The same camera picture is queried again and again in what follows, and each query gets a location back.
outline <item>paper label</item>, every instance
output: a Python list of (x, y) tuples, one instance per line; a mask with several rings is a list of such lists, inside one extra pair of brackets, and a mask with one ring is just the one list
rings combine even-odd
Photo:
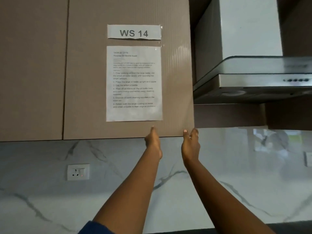
[(106, 121), (162, 120), (160, 47), (107, 46)]
[(107, 38), (161, 40), (160, 25), (107, 25)]

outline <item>switch plate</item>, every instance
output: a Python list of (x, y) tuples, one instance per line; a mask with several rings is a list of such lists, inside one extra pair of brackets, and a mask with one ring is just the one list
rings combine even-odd
[(67, 167), (67, 181), (89, 180), (90, 164), (72, 164)]
[(312, 152), (305, 152), (305, 162), (307, 167), (312, 167)]

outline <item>range hood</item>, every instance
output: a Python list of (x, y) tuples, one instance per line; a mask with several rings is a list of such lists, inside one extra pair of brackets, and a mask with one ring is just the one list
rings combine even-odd
[(276, 0), (212, 0), (195, 29), (194, 104), (312, 94), (312, 57), (284, 57)]

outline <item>upper cabinet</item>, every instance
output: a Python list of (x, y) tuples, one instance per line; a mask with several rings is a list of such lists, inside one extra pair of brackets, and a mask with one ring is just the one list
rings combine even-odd
[(62, 139), (68, 0), (0, 2), (0, 141)]
[[(182, 136), (194, 126), (188, 0), (70, 0), (64, 139)], [(161, 40), (108, 39), (107, 25), (161, 25)], [(163, 120), (106, 122), (106, 47), (161, 47)]]

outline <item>marble backsplash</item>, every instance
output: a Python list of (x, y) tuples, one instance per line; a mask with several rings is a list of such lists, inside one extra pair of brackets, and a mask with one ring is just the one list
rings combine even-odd
[[(200, 129), (200, 160), (265, 223), (312, 220), (310, 131)], [(212, 228), (183, 165), (182, 137), (161, 138), (144, 233)], [(77, 233), (131, 172), (142, 138), (0, 143), (0, 231)], [(66, 181), (69, 164), (89, 163), (90, 180)]]

